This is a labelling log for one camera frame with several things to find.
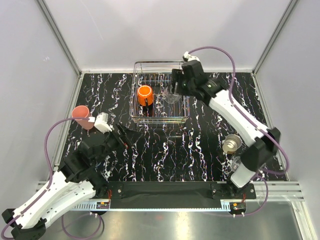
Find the clear faceted glass tumbler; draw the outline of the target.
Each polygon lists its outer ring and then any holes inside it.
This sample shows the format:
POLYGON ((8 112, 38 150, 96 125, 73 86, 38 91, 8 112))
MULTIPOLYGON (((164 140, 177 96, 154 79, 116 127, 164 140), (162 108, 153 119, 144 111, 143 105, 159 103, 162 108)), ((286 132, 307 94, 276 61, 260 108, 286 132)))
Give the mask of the clear faceted glass tumbler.
POLYGON ((181 95, 171 93, 170 89, 167 87, 163 90, 163 99, 168 103, 168 104, 175 104, 181 99, 181 95))

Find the orange cup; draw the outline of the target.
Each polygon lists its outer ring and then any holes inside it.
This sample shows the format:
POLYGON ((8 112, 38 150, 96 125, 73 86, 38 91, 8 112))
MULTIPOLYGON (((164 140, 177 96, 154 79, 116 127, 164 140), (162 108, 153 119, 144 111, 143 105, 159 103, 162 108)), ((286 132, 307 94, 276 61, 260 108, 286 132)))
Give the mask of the orange cup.
POLYGON ((137 100, 143 107, 152 105, 154 101, 153 89, 149 85, 140 86, 137 89, 137 100))

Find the pink plastic cup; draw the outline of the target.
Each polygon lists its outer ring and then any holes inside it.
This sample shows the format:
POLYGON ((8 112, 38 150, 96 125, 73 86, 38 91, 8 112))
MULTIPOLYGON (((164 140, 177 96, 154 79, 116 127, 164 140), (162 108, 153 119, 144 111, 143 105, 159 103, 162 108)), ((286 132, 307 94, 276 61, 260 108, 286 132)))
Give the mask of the pink plastic cup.
POLYGON ((91 130, 94 127, 94 122, 90 122, 89 118, 92 116, 89 108, 85 105, 76 106, 71 116, 76 118, 75 121, 85 130, 91 130))

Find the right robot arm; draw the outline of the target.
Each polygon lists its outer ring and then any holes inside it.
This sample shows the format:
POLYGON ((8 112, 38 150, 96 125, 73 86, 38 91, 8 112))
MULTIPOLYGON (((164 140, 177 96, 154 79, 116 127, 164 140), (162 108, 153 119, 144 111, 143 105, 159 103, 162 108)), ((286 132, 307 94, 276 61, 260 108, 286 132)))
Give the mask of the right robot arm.
POLYGON ((231 183, 226 186, 229 197, 239 198, 245 192, 244 186, 256 172, 277 154, 280 131, 276 127, 269 129, 249 114, 220 80, 206 75, 198 60, 184 62, 179 69, 172 69, 170 91, 181 96, 195 97, 219 113, 247 145, 240 156, 241 164, 230 175, 231 183))

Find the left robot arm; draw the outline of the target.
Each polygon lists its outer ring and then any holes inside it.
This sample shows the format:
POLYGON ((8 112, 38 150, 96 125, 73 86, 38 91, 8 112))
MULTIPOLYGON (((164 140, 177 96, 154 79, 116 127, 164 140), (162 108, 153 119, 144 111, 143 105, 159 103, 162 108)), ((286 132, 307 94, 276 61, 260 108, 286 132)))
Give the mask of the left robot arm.
POLYGON ((82 138, 76 150, 62 160, 49 181, 26 203, 1 215, 11 227, 11 240, 38 240, 60 216, 77 204, 105 197, 109 185, 96 166, 117 150, 126 150, 141 133, 118 123, 106 132, 94 131, 82 138))

